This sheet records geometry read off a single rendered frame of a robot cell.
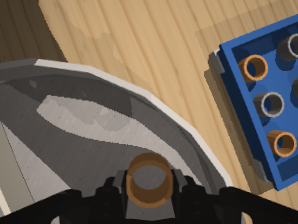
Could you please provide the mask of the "grey metal sleeve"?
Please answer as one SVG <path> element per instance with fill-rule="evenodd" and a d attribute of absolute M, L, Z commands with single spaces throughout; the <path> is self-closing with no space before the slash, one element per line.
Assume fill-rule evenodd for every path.
<path fill-rule="evenodd" d="M 293 51 L 291 50 L 290 42 L 295 47 L 295 53 L 293 53 Z M 278 43 L 277 52 L 279 57 L 284 61 L 292 61 L 298 59 L 298 34 L 293 34 L 281 40 Z"/>
<path fill-rule="evenodd" d="M 268 112 L 269 114 L 264 109 L 264 101 L 266 97 L 268 97 L 271 101 L 271 109 Z M 277 117 L 284 110 L 284 100 L 277 92 L 260 93 L 254 97 L 253 103 L 258 116 L 262 117 Z"/>
<path fill-rule="evenodd" d="M 298 97 L 298 77 L 294 80 L 292 84 L 292 89 L 294 94 Z"/>

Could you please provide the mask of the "bronze bushing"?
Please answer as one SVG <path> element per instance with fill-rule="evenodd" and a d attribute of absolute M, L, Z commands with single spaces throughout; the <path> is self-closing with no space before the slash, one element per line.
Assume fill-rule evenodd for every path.
<path fill-rule="evenodd" d="M 146 165 L 160 167 L 166 172 L 164 182 L 155 189 L 146 190 L 140 188 L 134 181 L 132 174 Z M 156 208 L 165 204 L 173 193 L 173 175 L 167 161 L 156 153 L 142 153 L 136 156 L 128 168 L 127 176 L 127 195 L 136 205 L 144 208 Z"/>
<path fill-rule="evenodd" d="M 282 136 L 283 144 L 280 149 L 277 150 L 277 141 Z M 273 154 L 288 157 L 290 156 L 296 148 L 296 139 L 289 133 L 284 131 L 272 130 L 266 135 L 268 143 Z"/>
<path fill-rule="evenodd" d="M 256 68 L 256 74 L 254 77 L 250 76 L 249 73 L 247 72 L 246 66 L 248 62 L 253 63 L 253 65 Z M 247 83 L 263 79 L 268 72 L 267 62 L 260 55 L 251 55 L 241 60 L 240 62 L 238 62 L 238 67 L 241 71 L 244 81 Z"/>

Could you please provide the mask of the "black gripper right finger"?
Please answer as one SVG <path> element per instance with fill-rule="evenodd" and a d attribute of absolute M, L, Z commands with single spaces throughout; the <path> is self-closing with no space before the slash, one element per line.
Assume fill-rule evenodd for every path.
<path fill-rule="evenodd" d="M 241 224 L 242 212 L 252 224 L 298 224 L 295 209 L 232 186 L 220 188 L 219 195 L 204 195 L 205 187 L 181 169 L 171 172 L 171 201 L 175 218 L 182 217 L 182 224 Z"/>

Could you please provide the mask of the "blue square tray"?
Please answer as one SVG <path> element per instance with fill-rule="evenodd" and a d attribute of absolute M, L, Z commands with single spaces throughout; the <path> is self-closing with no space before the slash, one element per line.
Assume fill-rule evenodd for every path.
<path fill-rule="evenodd" d="M 278 192 L 298 181 L 298 97 L 292 89 L 298 77 L 298 59 L 284 61 L 277 52 L 278 43 L 296 33 L 298 14 L 224 42 L 209 54 L 245 134 L 257 175 L 266 183 L 272 181 Z M 263 79 L 247 83 L 238 62 L 251 55 L 262 56 L 268 72 Z M 284 110 L 279 116 L 258 116 L 253 99 L 265 92 L 277 92 L 283 97 Z M 272 130 L 289 132 L 295 137 L 297 147 L 290 156 L 272 154 L 266 137 Z"/>

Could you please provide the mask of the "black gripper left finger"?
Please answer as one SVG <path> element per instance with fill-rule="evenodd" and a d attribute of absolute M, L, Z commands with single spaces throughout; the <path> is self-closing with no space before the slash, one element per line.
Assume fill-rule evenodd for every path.
<path fill-rule="evenodd" d="M 0 217 L 0 224 L 51 224 L 58 216 L 60 224 L 126 224 L 127 172 L 118 170 L 94 196 L 82 197 L 81 191 L 67 189 Z"/>

